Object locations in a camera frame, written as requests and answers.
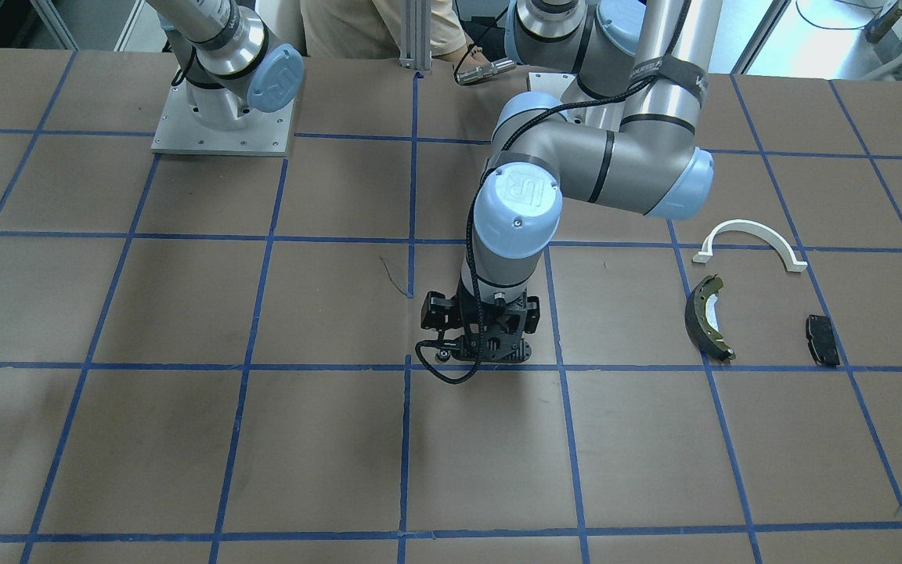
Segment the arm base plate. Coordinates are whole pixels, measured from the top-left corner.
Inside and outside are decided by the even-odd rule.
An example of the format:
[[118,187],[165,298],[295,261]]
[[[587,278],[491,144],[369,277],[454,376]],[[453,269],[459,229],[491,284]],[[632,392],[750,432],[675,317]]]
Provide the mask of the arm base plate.
[[286,157],[297,97],[261,112],[228,89],[183,79],[169,89],[151,150],[175,156]]
[[549,110],[561,106],[565,101],[566,90],[575,81],[574,74],[558,74],[557,72],[529,72],[529,91],[532,96],[526,106],[533,110]]

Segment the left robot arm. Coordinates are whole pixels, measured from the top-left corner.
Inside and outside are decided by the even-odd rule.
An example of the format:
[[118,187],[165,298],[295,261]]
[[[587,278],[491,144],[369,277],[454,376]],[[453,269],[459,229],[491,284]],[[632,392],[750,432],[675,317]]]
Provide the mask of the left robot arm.
[[[422,328],[438,360],[523,362],[527,294],[565,199],[666,220],[697,213],[715,165],[695,140],[720,1],[514,1],[506,39],[525,64],[572,75],[499,115],[467,219],[456,294],[432,292]],[[447,330],[462,329],[446,340]]]

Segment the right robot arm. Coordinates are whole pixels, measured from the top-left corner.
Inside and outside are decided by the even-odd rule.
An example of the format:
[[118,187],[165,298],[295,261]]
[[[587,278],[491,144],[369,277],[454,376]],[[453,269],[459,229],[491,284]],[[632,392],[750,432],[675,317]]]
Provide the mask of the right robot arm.
[[236,1],[150,1],[179,70],[162,121],[187,115],[216,132],[290,127],[305,61],[257,11]]

